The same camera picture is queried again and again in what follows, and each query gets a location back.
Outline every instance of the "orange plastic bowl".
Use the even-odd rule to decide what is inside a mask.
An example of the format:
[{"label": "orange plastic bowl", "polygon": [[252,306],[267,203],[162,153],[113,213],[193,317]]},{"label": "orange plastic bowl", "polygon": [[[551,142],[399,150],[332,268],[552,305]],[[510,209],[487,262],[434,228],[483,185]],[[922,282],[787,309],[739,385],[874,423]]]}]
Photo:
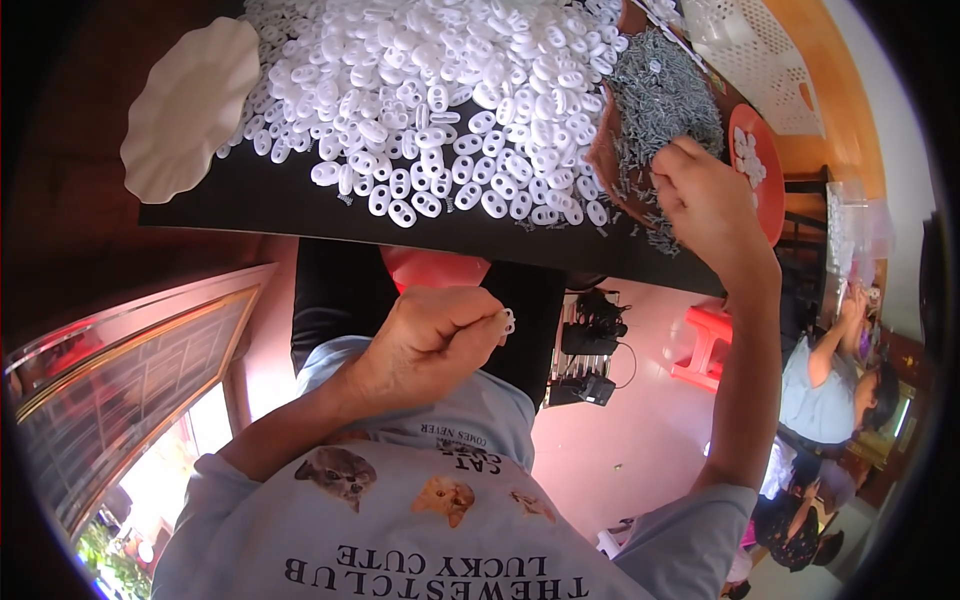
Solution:
[{"label": "orange plastic bowl", "polygon": [[774,146],[774,135],[770,126],[756,110],[749,105],[737,105],[730,115],[730,130],[727,131],[727,143],[730,144],[730,159],[736,157],[733,150],[733,128],[743,130],[743,134],[752,133],[756,138],[756,157],[767,168],[767,177],[760,182],[756,194],[756,218],[760,228],[766,234],[771,246],[775,246],[783,233],[783,211],[786,205],[786,193],[783,191],[783,169]]}]

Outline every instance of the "person's right hand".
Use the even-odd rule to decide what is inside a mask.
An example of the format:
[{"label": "person's right hand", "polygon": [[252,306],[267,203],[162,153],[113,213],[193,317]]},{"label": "person's right hand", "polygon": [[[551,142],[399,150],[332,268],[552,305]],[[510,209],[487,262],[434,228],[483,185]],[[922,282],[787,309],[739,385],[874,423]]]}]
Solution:
[{"label": "person's right hand", "polygon": [[367,349],[346,364],[364,416],[440,400],[490,358],[503,304],[482,287],[410,286]]},{"label": "person's right hand", "polygon": [[740,296],[780,290],[780,265],[760,229],[750,184],[693,139],[675,137],[654,156],[654,186],[673,233]]}]

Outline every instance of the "black pants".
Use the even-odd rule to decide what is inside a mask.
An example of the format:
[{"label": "black pants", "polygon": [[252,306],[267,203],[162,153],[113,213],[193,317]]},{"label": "black pants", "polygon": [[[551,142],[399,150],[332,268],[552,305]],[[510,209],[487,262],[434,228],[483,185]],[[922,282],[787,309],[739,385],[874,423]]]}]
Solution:
[{"label": "black pants", "polygon": [[[483,370],[517,386],[535,408],[546,393],[566,274],[494,262],[481,286],[513,309],[516,331]],[[300,373],[313,348],[344,335],[372,337],[398,293],[372,244],[301,238],[290,356]]]}]

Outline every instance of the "light blue t-shirt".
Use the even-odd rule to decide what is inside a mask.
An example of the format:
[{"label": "light blue t-shirt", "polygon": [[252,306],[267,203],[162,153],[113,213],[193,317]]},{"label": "light blue t-shirt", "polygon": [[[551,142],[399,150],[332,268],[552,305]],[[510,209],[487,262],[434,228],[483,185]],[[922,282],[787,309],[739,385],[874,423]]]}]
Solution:
[{"label": "light blue t-shirt", "polygon": [[[367,343],[316,348],[301,391]],[[262,484],[205,455],[153,597],[715,600],[756,493],[714,486],[641,516],[611,562],[530,476],[533,414],[477,372],[433,406],[358,421]]]},{"label": "light blue t-shirt", "polygon": [[827,380],[813,387],[809,360],[810,344],[803,336],[783,369],[780,422],[814,442],[840,444],[853,435],[856,426],[856,365],[849,356],[834,353]]}]

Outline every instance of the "red plastic stool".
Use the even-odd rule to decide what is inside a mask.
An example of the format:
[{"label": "red plastic stool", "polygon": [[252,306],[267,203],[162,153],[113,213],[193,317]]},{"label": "red plastic stool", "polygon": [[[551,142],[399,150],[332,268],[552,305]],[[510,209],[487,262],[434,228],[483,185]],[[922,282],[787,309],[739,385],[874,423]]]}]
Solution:
[{"label": "red plastic stool", "polygon": [[723,363],[710,365],[710,355],[717,340],[729,344],[733,338],[732,318],[727,313],[717,313],[699,306],[686,309],[684,320],[696,327],[697,342],[693,354],[678,361],[670,368],[670,376],[682,379],[710,392],[716,392],[723,374]]},{"label": "red plastic stool", "polygon": [[483,258],[449,252],[381,246],[380,255],[400,294],[410,285],[480,285],[490,268]]}]

